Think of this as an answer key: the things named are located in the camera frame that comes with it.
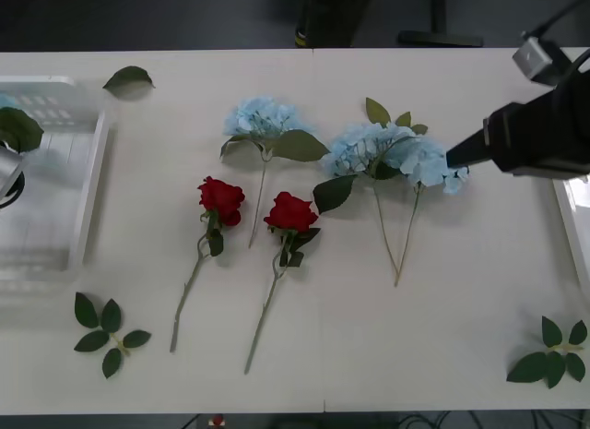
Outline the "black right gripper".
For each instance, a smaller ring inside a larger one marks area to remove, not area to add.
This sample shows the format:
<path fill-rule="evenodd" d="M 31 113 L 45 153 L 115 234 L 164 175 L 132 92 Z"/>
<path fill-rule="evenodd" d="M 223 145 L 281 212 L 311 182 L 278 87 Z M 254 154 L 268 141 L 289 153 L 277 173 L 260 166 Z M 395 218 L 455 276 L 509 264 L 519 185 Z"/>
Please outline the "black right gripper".
<path fill-rule="evenodd" d="M 589 79 L 578 77 L 564 89 L 500 108 L 449 149 L 446 161 L 451 169 L 493 161 L 514 175 L 588 175 Z"/>

